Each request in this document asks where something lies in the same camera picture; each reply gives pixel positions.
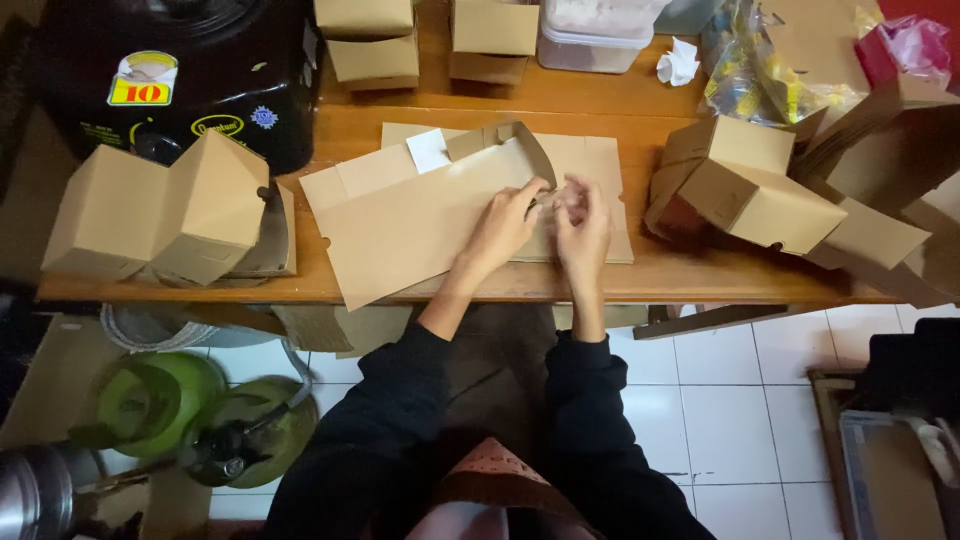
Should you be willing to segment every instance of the black sleeve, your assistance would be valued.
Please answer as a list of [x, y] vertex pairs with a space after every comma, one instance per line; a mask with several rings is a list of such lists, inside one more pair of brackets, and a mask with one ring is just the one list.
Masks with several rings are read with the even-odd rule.
[[627, 364], [609, 339], [583, 343], [569, 331], [547, 353], [548, 477], [608, 538], [712, 538], [684, 493], [647, 465], [623, 416]]
[[360, 359], [364, 379], [320, 421], [276, 490], [265, 538], [358, 538], [405, 451], [440, 430], [450, 344], [413, 324]]

